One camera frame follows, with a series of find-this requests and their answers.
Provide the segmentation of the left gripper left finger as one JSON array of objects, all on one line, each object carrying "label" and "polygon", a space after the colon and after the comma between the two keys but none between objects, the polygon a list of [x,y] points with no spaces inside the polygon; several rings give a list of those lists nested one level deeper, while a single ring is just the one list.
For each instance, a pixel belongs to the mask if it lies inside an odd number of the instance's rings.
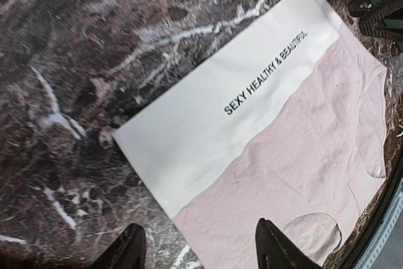
[{"label": "left gripper left finger", "polygon": [[129,224],[99,257],[100,268],[145,268],[144,228]]}]

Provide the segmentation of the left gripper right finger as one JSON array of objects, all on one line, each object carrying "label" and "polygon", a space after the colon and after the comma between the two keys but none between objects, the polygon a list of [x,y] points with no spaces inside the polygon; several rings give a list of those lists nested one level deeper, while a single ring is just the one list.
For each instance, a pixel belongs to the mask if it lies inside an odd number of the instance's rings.
[{"label": "left gripper right finger", "polygon": [[260,218],[255,242],[259,269],[321,269],[270,220]]}]

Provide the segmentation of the pink white underwear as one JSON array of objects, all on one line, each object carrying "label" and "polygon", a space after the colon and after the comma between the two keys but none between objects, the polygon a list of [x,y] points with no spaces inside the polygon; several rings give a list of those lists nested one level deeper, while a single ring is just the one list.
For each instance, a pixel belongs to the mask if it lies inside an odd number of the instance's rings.
[{"label": "pink white underwear", "polygon": [[323,263],[385,181],[386,67],[326,0],[281,0],[114,139],[205,268],[258,220]]}]

